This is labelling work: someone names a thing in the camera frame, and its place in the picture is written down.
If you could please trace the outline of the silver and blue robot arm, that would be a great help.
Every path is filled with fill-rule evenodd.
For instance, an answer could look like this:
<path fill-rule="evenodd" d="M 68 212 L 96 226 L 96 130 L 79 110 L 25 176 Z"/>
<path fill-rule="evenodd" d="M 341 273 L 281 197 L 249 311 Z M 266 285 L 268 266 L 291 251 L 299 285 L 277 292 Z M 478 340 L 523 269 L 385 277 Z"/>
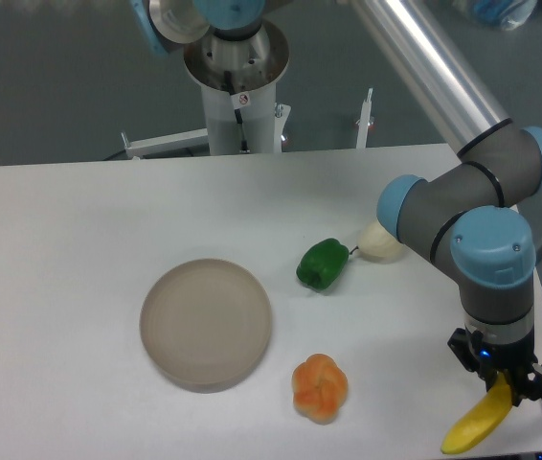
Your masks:
<path fill-rule="evenodd" d="M 284 73 L 289 52 L 265 19 L 273 1 L 136 1 L 152 47 L 182 49 L 191 77 L 212 92 L 213 153 L 270 150 L 272 101 L 258 97 Z M 399 242 L 459 287 L 464 325 L 449 339 L 487 385 L 505 381 L 513 404 L 542 399 L 534 353 L 531 229 L 514 211 L 542 190 L 542 129 L 517 127 L 419 1 L 356 1 L 373 40 L 459 158 L 433 181 L 393 180 L 377 218 Z"/>

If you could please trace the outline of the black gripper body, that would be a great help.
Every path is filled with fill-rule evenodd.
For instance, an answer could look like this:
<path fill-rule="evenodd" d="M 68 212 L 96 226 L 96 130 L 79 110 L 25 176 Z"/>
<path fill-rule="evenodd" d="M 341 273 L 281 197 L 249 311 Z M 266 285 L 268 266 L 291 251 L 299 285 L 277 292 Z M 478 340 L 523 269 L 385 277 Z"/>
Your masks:
<path fill-rule="evenodd" d="M 486 378 L 485 367 L 507 371 L 512 383 L 530 382 L 532 365 L 537 361 L 534 354 L 534 328 L 520 340 L 509 344 L 486 342 L 480 331 L 463 329 L 465 340 L 463 367 Z"/>

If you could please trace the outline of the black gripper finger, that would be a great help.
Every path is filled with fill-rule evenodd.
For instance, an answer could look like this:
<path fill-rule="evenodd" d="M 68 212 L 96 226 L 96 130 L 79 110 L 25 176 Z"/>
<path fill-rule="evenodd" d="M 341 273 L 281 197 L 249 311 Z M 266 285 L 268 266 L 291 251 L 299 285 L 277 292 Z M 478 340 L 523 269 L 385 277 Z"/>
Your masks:
<path fill-rule="evenodd" d="M 469 373 L 475 373 L 481 380 L 487 379 L 487 357 L 483 347 L 483 335 L 476 331 L 457 328 L 449 337 L 447 345 Z"/>
<path fill-rule="evenodd" d="M 519 366 L 509 371 L 512 404 L 542 399 L 542 364 Z"/>

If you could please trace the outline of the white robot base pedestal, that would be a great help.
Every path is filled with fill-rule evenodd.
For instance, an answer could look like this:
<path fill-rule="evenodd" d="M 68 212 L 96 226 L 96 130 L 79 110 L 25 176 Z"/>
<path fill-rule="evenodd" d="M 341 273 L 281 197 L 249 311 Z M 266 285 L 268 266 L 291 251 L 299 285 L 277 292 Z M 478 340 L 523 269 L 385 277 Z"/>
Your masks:
<path fill-rule="evenodd" d="M 188 45 L 185 66 L 199 85 L 211 155 L 280 153 L 290 107 L 277 102 L 289 46 L 268 20 L 248 36 L 215 31 Z"/>

